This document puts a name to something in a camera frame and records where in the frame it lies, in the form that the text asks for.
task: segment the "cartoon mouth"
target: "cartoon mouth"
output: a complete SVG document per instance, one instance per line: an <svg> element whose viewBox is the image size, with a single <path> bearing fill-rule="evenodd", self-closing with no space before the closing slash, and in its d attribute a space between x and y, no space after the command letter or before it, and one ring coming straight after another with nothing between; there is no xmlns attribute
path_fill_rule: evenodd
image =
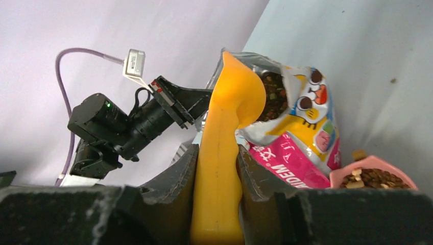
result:
<svg viewBox="0 0 433 245"><path fill-rule="evenodd" d="M316 99L314 100L316 104L323 105L328 100L328 92L326 85L320 85L319 89L314 93L316 94Z"/></svg>

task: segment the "cable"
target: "cable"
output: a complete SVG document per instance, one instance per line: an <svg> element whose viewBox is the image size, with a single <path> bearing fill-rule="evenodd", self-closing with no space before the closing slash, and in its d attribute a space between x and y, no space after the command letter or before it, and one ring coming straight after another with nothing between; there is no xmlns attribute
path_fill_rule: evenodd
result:
<svg viewBox="0 0 433 245"><path fill-rule="evenodd" d="M144 87L142 87L142 88L138 88L138 89L135 91L135 104L134 104L134 107L132 108L132 110L131 110L131 112L129 113L128 117L132 117L132 116L136 113L136 111L138 110L138 106L140 105L140 101L139 101L139 98L138 98L138 94L139 94L141 91L143 91L143 90L146 90L146 91L148 92L148 97L147 97L146 101L145 101L142 105L144 105L144 104L146 104L147 102L149 102L149 100L150 100L150 96L152 95L152 93L151 93L147 88L144 88Z"/></svg>
<svg viewBox="0 0 433 245"><path fill-rule="evenodd" d="M117 63L119 65L123 65L124 61L119 59L119 58L100 53L98 51L89 50L87 48L80 48L80 47L68 48L66 50L63 50L62 52L60 52L57 55L57 57L56 57L57 82L59 83L60 90L62 91L62 96L63 96L63 99L65 101L66 109L68 112L68 117L70 118L70 115L72 114L72 109L70 108L69 99L68 99L68 96L66 94L65 87L63 86L62 77L60 76L60 60L62 59L62 57L64 55L69 54L69 53L87 53L87 54L91 54L91 55L96 55L98 57L101 57L103 59ZM74 144L75 144L75 134L73 132L71 132L70 133L70 142L69 142L69 151L68 151L68 155L66 158L65 166L63 167L63 171L62 171L61 175L59 176L59 178L57 178L55 186L60 186L65 175L67 174L67 171L68 171L69 165L70 165L70 161L71 161L72 155L74 153Z"/></svg>

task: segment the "yellow scoop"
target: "yellow scoop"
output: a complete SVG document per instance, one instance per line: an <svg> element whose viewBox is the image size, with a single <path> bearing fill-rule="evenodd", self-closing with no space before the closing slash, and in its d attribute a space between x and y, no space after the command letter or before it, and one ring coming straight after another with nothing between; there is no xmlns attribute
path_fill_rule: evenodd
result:
<svg viewBox="0 0 433 245"><path fill-rule="evenodd" d="M228 52L209 103L194 187L191 244L244 244L238 207L235 130L255 122L266 92L258 75Z"/></svg>

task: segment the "bowl of pet food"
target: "bowl of pet food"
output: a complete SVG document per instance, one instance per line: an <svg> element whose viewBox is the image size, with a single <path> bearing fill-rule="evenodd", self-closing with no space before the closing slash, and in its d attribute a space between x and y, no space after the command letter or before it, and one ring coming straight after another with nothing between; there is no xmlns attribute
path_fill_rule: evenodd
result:
<svg viewBox="0 0 433 245"><path fill-rule="evenodd" d="M375 156L368 156L330 173L331 188L414 189L401 170Z"/></svg>

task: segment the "bowl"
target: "bowl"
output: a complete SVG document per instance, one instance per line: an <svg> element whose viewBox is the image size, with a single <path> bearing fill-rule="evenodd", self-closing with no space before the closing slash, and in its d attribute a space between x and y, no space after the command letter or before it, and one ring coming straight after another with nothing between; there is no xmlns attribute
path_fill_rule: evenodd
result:
<svg viewBox="0 0 433 245"><path fill-rule="evenodd" d="M331 188L339 188L341 183L343 182L344 177L350 175L352 173L352 170L356 168L377 168L383 171L388 171L389 173L401 178L401 180L411 189L418 190L418 187L415 185L415 183L405 173L403 173L403 171L399 170L398 168L376 156L368 156L363 160L356 161L343 168L332 171L329 174Z"/></svg>

